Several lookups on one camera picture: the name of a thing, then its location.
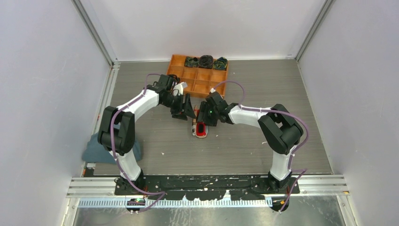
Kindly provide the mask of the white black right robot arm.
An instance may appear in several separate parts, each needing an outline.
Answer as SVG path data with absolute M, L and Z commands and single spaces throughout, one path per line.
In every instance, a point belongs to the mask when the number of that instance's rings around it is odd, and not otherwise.
M 201 102 L 197 121 L 215 127 L 220 121 L 259 128 L 273 151 L 268 176 L 258 187 L 274 193 L 287 188 L 292 176 L 291 163 L 303 144 L 301 137 L 308 131 L 304 122 L 289 113 L 282 104 L 271 108 L 255 108 L 239 103 L 228 104 L 218 92 L 209 93 Z

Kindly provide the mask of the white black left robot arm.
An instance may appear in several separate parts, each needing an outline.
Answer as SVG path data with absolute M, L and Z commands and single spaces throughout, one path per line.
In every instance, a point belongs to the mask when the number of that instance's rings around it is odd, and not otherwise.
M 144 190 L 139 179 L 143 171 L 138 166 L 133 147 L 136 140 L 136 121 L 149 110 L 163 105 L 170 109 L 175 119 L 195 118 L 190 94 L 184 94 L 187 83 L 174 74 L 159 75 L 158 81 L 145 84 L 143 90 L 133 99 L 117 107 L 104 109 L 97 141 L 110 153 L 127 181 L 126 189 L 133 195 Z

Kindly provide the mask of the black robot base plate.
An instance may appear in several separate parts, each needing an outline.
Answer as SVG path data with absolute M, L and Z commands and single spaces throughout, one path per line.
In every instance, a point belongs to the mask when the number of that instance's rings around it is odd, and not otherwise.
M 137 187 L 151 193 L 149 200 L 156 200 L 160 192 L 165 192 L 163 199 L 172 201 L 215 201 L 226 194 L 234 201 L 261 200 L 265 194 L 285 196 L 300 192 L 295 177 L 277 188 L 269 184 L 267 175 L 147 175 Z

